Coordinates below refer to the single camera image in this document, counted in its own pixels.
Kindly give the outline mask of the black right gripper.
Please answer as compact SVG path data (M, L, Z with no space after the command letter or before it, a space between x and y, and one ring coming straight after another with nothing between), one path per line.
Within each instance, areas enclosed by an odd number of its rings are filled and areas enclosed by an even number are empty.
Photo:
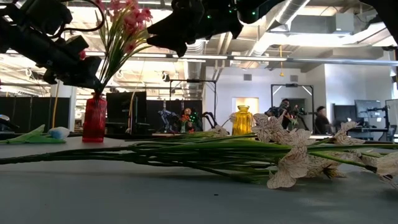
M149 26L147 43L173 50L178 57L185 55L186 44L193 44L197 39L209 40L226 32L235 39L243 29L235 0L172 0L172 9L185 17L180 20L167 16Z

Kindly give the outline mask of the pink artificial flower bunch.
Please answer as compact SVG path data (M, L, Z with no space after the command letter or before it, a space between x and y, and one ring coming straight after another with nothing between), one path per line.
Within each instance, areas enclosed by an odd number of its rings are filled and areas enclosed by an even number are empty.
M108 5L95 0L95 3L99 5L96 20L104 47L99 74L101 85L95 92L102 93L130 57L149 47L147 24L152 20L152 14L148 8L141 8L137 0L110 0Z

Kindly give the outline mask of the white artificial flower bunch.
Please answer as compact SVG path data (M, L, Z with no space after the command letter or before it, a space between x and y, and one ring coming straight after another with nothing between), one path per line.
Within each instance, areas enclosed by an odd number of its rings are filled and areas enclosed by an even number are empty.
M127 146L97 147L0 158L0 165L44 161L121 161L156 167L188 167L239 182L265 182L270 189L290 188L301 178L341 177L343 164L360 167L394 185L398 144L352 138L356 126L345 122L330 138L313 139L304 129L283 128L282 119L255 114L249 132L229 135L224 127Z

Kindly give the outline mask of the red ribbed glass vase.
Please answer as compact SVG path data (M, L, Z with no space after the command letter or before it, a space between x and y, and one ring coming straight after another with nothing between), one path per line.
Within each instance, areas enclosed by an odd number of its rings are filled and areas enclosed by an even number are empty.
M107 101L101 93L92 93L86 101L83 122L83 142L103 142L106 126Z

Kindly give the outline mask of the yellow glass vase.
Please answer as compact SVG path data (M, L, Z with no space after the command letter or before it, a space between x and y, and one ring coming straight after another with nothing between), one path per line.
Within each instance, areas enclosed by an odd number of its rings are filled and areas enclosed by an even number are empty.
M234 136L251 133L253 117L252 113L249 112L248 105L239 105L238 112L231 114L230 120L233 123L232 134Z

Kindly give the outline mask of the white building column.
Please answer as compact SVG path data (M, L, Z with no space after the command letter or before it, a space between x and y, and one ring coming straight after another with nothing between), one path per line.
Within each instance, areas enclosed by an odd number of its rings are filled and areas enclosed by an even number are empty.
M51 97L71 98L76 95L76 87L64 85L63 82L58 81L57 84L50 86Z

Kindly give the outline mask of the black partition panel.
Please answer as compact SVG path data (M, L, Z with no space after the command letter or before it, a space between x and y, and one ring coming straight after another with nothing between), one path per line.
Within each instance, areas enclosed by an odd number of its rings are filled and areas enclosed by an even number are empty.
M27 133L41 125L69 127L70 99L55 97L0 97L0 114L19 126L15 133Z

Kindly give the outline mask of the blue white artificial tulip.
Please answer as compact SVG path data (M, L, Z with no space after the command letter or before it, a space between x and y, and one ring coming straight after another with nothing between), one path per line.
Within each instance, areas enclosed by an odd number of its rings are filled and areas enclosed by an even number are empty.
M44 133L45 125L22 134L21 136L0 140L0 144L62 144L70 134L70 130L64 127L49 129Z

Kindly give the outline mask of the seated person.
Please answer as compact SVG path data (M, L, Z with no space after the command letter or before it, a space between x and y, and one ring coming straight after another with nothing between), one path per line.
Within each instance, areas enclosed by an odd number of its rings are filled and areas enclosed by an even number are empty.
M181 116L181 133L194 133L199 131L199 119L196 111L185 108Z

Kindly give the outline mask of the person with cap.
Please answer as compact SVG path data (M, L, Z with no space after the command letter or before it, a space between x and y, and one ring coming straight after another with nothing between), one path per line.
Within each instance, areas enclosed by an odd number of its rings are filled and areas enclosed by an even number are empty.
M287 98L283 99L279 106L270 107L264 114L282 118L282 127L284 129L293 128L298 118L297 113L290 107L290 101Z

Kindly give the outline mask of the black computer monitor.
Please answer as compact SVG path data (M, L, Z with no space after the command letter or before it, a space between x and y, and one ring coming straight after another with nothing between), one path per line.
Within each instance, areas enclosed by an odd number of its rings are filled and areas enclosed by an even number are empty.
M378 100L355 100L356 115L358 118L380 118L381 102Z

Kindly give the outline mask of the grey computer monitor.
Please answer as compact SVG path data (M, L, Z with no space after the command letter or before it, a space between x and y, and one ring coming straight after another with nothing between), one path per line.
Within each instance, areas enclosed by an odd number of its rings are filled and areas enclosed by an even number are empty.
M385 104L388 107L388 117L390 124L398 126L398 99L386 100Z

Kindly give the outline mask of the silver ventilation duct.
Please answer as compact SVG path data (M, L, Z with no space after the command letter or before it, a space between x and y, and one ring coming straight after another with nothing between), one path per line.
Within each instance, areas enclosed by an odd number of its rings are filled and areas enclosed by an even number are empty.
M194 44L187 45L187 51L185 55L188 54L198 54L201 55L205 51L205 42L197 40ZM201 74L202 63L199 59L187 59L184 63L184 77L185 79L199 79Z

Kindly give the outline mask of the long ceiling light rail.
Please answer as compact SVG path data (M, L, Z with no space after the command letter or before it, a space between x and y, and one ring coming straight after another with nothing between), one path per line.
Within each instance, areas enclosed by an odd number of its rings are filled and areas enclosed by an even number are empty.
M177 54L153 54L138 53L132 58L144 59L188 59L188 60L237 60L249 62L283 62L283 63L325 63L325 64L344 64L344 65L374 65L374 66L390 66L398 67L396 60L368 60L368 59L350 59L350 58L295 58L295 57L252 57L252 56L236 56L236 55L198 55L185 54L178 57Z

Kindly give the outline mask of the black metal frame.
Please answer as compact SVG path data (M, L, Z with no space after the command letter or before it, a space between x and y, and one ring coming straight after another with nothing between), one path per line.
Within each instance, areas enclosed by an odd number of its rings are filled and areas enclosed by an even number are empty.
M216 118L216 104L217 104L217 81L216 80L201 80L201 79L170 79L169 80L169 102L171 103L172 101L172 83L173 82L186 82L186 83L212 83L214 86L214 109L213 109L213 114L214 117Z
M302 124L307 125L307 116L311 116L311 124L314 125L315 120L315 100L314 100L314 87L313 85L299 85L297 83L286 83L286 84L271 84L271 106L275 107L274 105L274 96L277 94L279 90L282 88L300 88L305 90L308 95L310 96L309 99L306 100L306 107L299 109L297 111L298 118L302 121Z

